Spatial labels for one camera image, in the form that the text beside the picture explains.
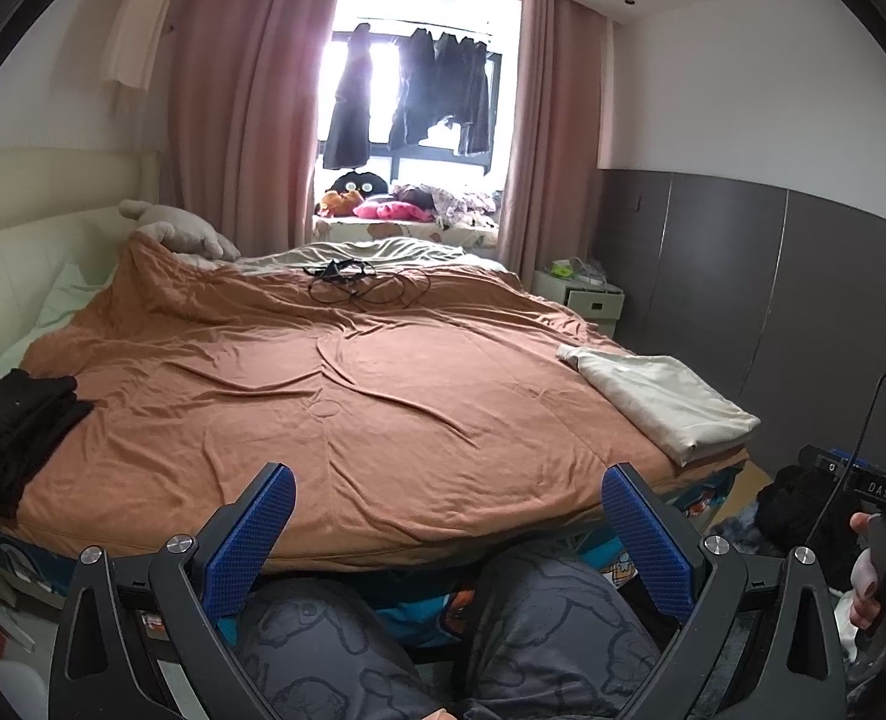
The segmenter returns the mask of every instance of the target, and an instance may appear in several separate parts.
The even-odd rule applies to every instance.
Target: clothes rack
[[[371,16],[360,16],[359,20],[361,22],[395,22],[395,23],[412,23],[412,25],[416,26],[435,26],[435,28],[439,29],[448,29],[453,32],[463,32],[467,35],[473,35],[474,37],[484,37],[486,40],[482,41],[483,43],[492,42],[492,34],[489,32],[480,32],[477,29],[464,29],[460,26],[453,26],[449,23],[432,23],[432,22],[417,22],[417,20],[411,19],[382,19],[379,17],[371,17]]]

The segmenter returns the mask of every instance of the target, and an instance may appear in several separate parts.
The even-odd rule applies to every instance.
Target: beige plush toy
[[[153,205],[144,200],[122,200],[119,213],[132,218],[137,229],[176,254],[199,254],[208,260],[235,262],[239,250],[226,236],[198,215],[169,205]]]

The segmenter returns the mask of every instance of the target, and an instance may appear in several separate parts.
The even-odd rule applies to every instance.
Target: gray pajama pants
[[[251,597],[236,653],[284,720],[422,720],[441,709],[358,594],[291,579]],[[457,675],[465,720],[614,717],[659,657],[609,581],[555,542],[489,562]]]

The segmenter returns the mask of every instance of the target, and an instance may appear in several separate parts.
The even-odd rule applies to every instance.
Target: black cable
[[[876,399],[879,397],[879,391],[882,389],[882,383],[886,381],[886,372],[879,377],[879,380],[876,382],[876,392],[873,393],[873,400],[869,404],[869,410],[866,412],[866,418],[863,420],[862,428],[859,430],[859,438],[857,439],[857,445],[854,450],[852,450],[852,455],[849,457],[849,462],[846,464],[846,468],[843,470],[842,475],[839,479],[836,480],[836,484],[833,487],[833,491],[830,493],[830,497],[825,500],[825,506],[819,512],[819,517],[816,517],[816,521],[812,524],[812,529],[809,531],[809,535],[806,537],[806,543],[804,546],[812,547],[812,540],[816,533],[819,531],[820,526],[823,524],[823,520],[830,510],[833,502],[836,500],[836,496],[839,495],[840,490],[846,485],[847,480],[849,479],[849,473],[852,471],[852,467],[857,463],[857,458],[859,457],[859,450],[862,449],[863,439],[866,437],[866,430],[869,427],[870,419],[873,416],[873,409],[876,408]]]
[[[345,274],[344,271],[346,269],[358,269],[358,271],[352,272],[351,274]],[[307,292],[310,294],[310,298],[316,303],[320,303],[324,306],[353,303],[356,308],[365,311],[366,305],[386,306],[395,303],[397,300],[401,300],[403,295],[406,294],[407,286],[412,286],[415,290],[418,289],[415,281],[406,274],[406,271],[397,271],[394,274],[388,274],[387,278],[379,280],[377,270],[364,260],[343,260],[340,262],[331,260],[326,266],[321,266],[321,268],[318,269],[305,268],[304,271],[307,275],[313,277],[313,280],[310,281],[310,285],[307,286]],[[432,288],[432,277],[427,274],[427,272],[420,268],[411,269],[411,271],[417,271],[419,274],[422,274],[422,276],[425,276],[427,285],[425,285],[425,288],[421,292],[418,292],[414,298],[409,300],[408,303],[404,304],[403,309],[412,306]],[[358,284],[358,282],[368,278],[372,278],[374,281],[370,285],[367,285],[366,289],[359,290],[356,288],[355,285]],[[400,291],[396,295],[393,295],[393,298],[388,300],[373,300],[372,298],[367,298],[366,295],[369,295],[369,293],[377,287],[383,286],[391,281],[396,281],[400,284]],[[313,288],[320,283],[335,287],[345,296],[343,296],[343,298],[337,298],[336,300],[321,299],[319,295],[315,295],[313,292]]]

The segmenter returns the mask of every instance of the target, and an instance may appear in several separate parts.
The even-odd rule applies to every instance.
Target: bedside table
[[[598,332],[612,338],[625,295],[608,292],[609,289],[612,284],[596,287],[578,279],[556,278],[543,271],[533,274],[533,295],[566,306],[587,322],[593,322]]]

